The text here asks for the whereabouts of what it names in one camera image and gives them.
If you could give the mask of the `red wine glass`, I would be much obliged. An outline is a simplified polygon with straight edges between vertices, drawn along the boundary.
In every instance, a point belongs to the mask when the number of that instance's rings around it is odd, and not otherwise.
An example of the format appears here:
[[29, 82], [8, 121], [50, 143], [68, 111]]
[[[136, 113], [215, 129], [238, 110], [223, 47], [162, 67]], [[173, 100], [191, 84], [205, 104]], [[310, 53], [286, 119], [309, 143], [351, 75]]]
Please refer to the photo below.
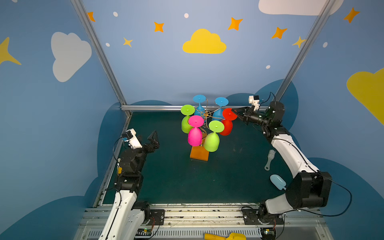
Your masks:
[[221, 123], [224, 125], [224, 130], [220, 132], [222, 136], [228, 136], [233, 129], [233, 121], [237, 119], [237, 115], [233, 112], [232, 108], [227, 108], [223, 110], [223, 120]]

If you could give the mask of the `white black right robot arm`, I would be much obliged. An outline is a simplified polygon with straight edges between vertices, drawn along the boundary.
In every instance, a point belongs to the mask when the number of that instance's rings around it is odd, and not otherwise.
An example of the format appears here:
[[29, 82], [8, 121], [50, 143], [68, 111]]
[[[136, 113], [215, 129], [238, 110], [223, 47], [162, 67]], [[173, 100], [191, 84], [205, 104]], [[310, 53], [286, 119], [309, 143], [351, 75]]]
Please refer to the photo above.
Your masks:
[[297, 209], [325, 207], [332, 177], [327, 172], [319, 171], [294, 143], [290, 132], [282, 125], [284, 105], [272, 101], [265, 113], [258, 113], [253, 107], [235, 108], [232, 111], [246, 124], [261, 126], [263, 135], [279, 152], [293, 176], [284, 194], [261, 202], [259, 221], [266, 224]]

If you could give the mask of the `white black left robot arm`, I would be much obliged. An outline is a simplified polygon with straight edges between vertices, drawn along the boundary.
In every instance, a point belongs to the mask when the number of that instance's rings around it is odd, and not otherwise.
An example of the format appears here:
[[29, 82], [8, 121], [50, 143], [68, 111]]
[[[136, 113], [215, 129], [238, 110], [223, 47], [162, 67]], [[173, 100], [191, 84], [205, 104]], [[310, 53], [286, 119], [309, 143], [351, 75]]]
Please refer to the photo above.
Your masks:
[[118, 175], [114, 190], [115, 200], [100, 240], [133, 240], [140, 226], [151, 218], [148, 202], [138, 202], [144, 177], [142, 169], [147, 155], [160, 147], [157, 131], [148, 137], [149, 142], [142, 145], [136, 131], [129, 129], [122, 134], [129, 148], [124, 150], [118, 160]]

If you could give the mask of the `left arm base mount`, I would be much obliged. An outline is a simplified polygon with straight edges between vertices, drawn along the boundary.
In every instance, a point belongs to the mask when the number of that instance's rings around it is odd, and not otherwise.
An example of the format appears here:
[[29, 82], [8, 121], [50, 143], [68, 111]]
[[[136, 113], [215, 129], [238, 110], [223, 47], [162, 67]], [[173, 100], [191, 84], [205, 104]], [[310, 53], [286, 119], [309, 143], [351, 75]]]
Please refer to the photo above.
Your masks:
[[165, 220], [164, 209], [154, 209], [147, 201], [135, 202], [132, 210], [140, 210], [144, 212], [144, 225], [163, 226]]

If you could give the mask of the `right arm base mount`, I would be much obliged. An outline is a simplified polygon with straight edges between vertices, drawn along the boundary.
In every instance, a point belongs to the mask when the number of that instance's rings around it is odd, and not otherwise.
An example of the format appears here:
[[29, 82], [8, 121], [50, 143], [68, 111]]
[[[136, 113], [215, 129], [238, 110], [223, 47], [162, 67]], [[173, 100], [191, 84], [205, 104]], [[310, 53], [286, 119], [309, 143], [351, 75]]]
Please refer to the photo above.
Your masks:
[[241, 208], [245, 225], [283, 225], [282, 215], [270, 214], [264, 205], [257, 209], [245, 206]]

